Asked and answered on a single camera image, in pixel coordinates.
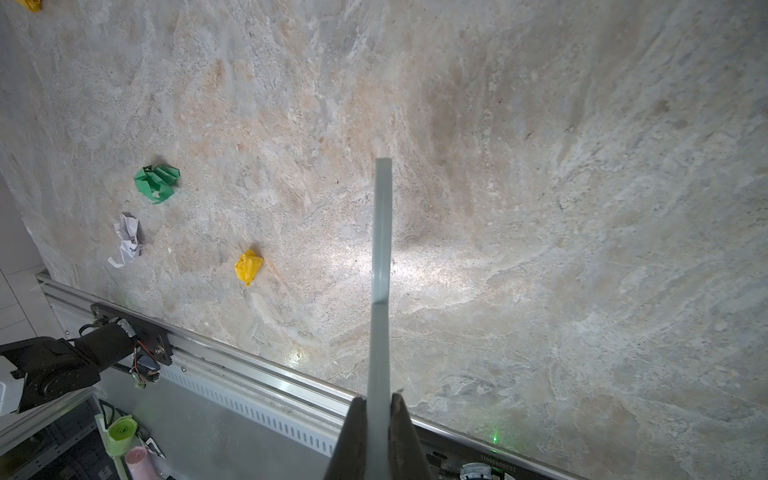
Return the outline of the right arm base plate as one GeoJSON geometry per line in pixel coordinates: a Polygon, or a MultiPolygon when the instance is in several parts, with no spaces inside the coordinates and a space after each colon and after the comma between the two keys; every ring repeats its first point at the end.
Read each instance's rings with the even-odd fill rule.
{"type": "Polygon", "coordinates": [[[416,427],[433,479],[581,479],[481,441],[416,427]]]}

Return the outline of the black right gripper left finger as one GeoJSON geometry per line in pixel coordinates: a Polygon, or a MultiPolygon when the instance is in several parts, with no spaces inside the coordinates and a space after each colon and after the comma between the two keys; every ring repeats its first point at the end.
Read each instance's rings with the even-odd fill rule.
{"type": "Polygon", "coordinates": [[[362,480],[367,450],[367,401],[352,400],[324,480],[362,480]]]}

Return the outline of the aluminium front rail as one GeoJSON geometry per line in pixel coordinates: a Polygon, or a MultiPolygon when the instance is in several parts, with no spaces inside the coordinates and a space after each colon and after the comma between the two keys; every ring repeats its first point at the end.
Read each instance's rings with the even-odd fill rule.
{"type": "MultiPolygon", "coordinates": [[[[318,453],[332,454],[355,392],[56,282],[47,272],[36,278],[67,332],[77,333],[83,324],[115,316],[157,327],[171,349],[171,363],[162,368],[162,379],[318,453]]],[[[432,466],[449,475],[457,474],[465,463],[479,462],[512,479],[573,476],[418,416],[412,422],[432,466]]]]}

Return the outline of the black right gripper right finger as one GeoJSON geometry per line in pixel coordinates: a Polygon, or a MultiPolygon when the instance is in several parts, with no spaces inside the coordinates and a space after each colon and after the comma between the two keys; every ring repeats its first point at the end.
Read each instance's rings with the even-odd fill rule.
{"type": "Polygon", "coordinates": [[[399,393],[393,393],[391,399],[388,462],[394,480],[433,478],[416,428],[399,393]]]}

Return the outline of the pale green hand brush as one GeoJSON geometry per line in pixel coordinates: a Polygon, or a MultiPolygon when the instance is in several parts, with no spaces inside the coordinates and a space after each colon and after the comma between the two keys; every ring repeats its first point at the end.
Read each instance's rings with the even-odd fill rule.
{"type": "Polygon", "coordinates": [[[372,288],[367,387],[366,479],[391,477],[388,448],[390,428],[389,292],[393,217],[392,160],[375,162],[372,238],[372,288]]]}

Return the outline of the yellow paper scrap near bin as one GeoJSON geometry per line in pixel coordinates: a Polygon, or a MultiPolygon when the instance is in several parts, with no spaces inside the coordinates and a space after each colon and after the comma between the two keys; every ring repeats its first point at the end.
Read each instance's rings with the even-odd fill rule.
{"type": "Polygon", "coordinates": [[[41,0],[15,0],[15,2],[25,7],[30,12],[39,12],[42,9],[41,0]]]}

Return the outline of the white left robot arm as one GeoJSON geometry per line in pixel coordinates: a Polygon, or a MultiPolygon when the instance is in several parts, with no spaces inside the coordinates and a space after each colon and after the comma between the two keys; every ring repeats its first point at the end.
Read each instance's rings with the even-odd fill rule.
{"type": "Polygon", "coordinates": [[[35,337],[1,347],[1,414],[23,413],[91,387],[101,373],[134,352],[117,324],[74,339],[35,337]]]}

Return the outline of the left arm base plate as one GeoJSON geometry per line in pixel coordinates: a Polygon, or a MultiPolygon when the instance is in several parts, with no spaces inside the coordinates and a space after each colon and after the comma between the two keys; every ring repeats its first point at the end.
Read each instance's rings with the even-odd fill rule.
{"type": "Polygon", "coordinates": [[[97,323],[117,323],[132,343],[157,364],[164,366],[172,364],[173,347],[166,328],[140,314],[108,306],[106,303],[93,303],[90,305],[90,310],[97,323]]]}

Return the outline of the white paper scrap front left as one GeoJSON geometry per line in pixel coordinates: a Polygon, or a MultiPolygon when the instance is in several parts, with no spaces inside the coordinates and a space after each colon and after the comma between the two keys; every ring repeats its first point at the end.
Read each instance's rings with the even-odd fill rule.
{"type": "Polygon", "coordinates": [[[123,268],[133,263],[141,255],[143,244],[139,240],[139,225],[139,220],[136,217],[126,213],[122,213],[119,221],[114,224],[115,233],[120,240],[120,257],[108,259],[112,267],[123,268]]]}

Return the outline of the green crumpled paper scrap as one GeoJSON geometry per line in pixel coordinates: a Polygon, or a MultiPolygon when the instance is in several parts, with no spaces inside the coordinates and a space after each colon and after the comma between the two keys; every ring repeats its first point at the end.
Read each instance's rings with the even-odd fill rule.
{"type": "Polygon", "coordinates": [[[160,204],[170,198],[179,178],[180,170],[168,165],[142,167],[133,177],[138,192],[152,204],[160,204]]]}

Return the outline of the small yellow paper scrap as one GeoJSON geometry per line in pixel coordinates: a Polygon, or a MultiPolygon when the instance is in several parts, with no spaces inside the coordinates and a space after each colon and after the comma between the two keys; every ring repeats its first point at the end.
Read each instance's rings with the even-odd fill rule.
{"type": "Polygon", "coordinates": [[[236,277],[249,287],[263,265],[263,258],[252,249],[247,249],[234,265],[236,277]]]}

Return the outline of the left circuit board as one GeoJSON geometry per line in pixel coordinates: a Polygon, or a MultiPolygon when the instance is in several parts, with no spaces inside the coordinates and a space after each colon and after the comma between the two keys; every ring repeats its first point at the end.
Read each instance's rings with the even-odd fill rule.
{"type": "Polygon", "coordinates": [[[129,373],[134,380],[135,387],[144,389],[160,379],[160,365],[142,346],[137,345],[134,347],[129,373]]]}

